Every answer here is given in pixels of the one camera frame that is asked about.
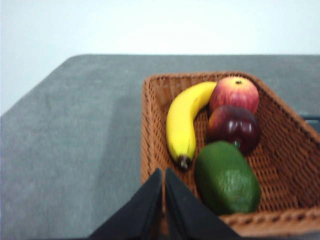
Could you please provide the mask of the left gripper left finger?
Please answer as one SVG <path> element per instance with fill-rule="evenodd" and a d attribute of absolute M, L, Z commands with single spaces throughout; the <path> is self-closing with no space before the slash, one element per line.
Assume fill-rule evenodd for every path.
<path fill-rule="evenodd" d="M 162 171 L 157 168 L 123 207 L 98 227 L 90 240 L 149 240 L 162 213 Z"/>

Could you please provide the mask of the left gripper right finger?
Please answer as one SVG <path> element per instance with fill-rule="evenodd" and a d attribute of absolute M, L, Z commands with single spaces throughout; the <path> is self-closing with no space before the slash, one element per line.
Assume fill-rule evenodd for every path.
<path fill-rule="evenodd" d="M 239 240 L 241 236 L 204 206 L 175 172 L 165 171 L 165 205 L 172 240 Z"/>

